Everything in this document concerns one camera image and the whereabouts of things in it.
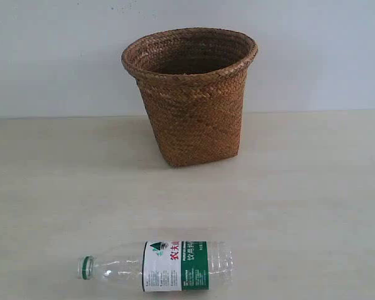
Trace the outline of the brown woven wicker basket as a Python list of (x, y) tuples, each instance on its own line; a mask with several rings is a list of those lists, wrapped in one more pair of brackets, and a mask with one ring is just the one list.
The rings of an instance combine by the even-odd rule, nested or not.
[(237, 156), (245, 83), (257, 53), (248, 35), (210, 27), (156, 32), (122, 52), (170, 166)]

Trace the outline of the clear plastic bottle green label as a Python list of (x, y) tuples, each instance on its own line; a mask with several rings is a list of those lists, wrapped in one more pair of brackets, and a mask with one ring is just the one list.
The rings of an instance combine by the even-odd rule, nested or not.
[(146, 293), (210, 291), (231, 284), (233, 254), (217, 241), (134, 242), (84, 255), (77, 277)]

